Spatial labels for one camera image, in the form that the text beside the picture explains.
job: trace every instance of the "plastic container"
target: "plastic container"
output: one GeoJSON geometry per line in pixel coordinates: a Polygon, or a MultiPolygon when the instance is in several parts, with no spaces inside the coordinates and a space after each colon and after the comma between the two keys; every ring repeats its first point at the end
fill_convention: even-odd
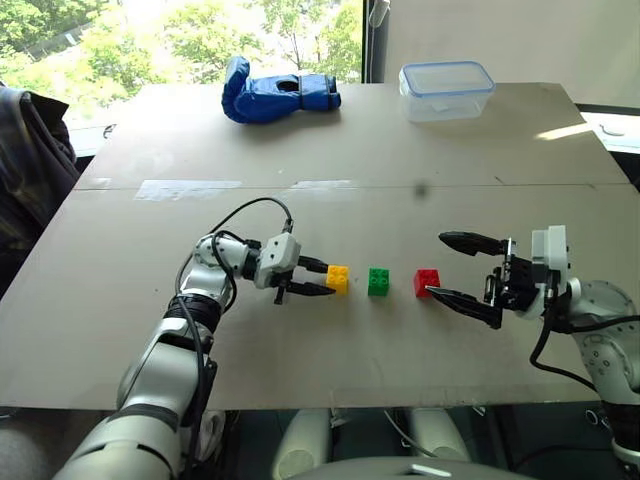
{"type": "Polygon", "coordinates": [[[478,117],[495,89],[476,62],[410,63],[400,70],[402,107],[412,122],[478,117]]]}

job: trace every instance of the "table surface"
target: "table surface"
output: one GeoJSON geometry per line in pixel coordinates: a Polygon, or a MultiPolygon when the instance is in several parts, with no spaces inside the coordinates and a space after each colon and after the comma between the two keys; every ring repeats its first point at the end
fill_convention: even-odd
{"type": "MultiPolygon", "coordinates": [[[[276,306],[239,283],[211,407],[593,399],[529,366],[540,322],[506,313],[493,331],[412,288],[416,268],[438,268],[443,286],[480,296],[499,263],[448,249],[442,231],[513,236],[526,257],[532,229],[566,224],[573,274],[638,301],[637,193],[593,133],[538,136],[583,122],[562,88],[499,85],[480,118],[423,125],[403,120],[391,85],[341,90],[339,114],[267,126],[227,120],[214,87],[143,90],[0,302],[0,405],[113,408],[185,254],[261,195],[290,206],[303,254],[350,266],[349,294],[276,306]],[[369,266],[390,269],[388,297],[367,296],[369,266]]],[[[229,228],[266,239],[281,217],[256,206],[229,228]]],[[[570,337],[542,358],[586,375],[570,337]]]]}

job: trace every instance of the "red lego brick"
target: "red lego brick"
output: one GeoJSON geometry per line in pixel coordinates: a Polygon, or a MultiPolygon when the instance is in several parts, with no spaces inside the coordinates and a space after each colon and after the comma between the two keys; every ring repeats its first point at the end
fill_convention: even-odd
{"type": "Polygon", "coordinates": [[[438,270],[430,268],[420,268],[413,277],[413,288],[416,297],[430,297],[431,293],[425,287],[439,287],[440,277],[438,270]]]}

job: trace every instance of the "green lego brick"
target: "green lego brick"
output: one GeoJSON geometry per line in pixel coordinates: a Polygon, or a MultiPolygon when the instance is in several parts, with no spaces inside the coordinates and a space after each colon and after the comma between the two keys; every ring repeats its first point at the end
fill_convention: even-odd
{"type": "Polygon", "coordinates": [[[369,269],[369,295],[376,297],[386,296],[390,284],[389,270],[386,268],[373,267],[369,269]]]}

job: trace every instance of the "white wall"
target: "white wall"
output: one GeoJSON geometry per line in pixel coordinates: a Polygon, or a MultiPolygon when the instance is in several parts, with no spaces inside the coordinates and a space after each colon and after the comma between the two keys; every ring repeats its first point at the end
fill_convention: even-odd
{"type": "Polygon", "coordinates": [[[578,103],[640,107],[640,0],[392,0],[385,81],[475,60],[496,82],[561,83],[578,103]]]}

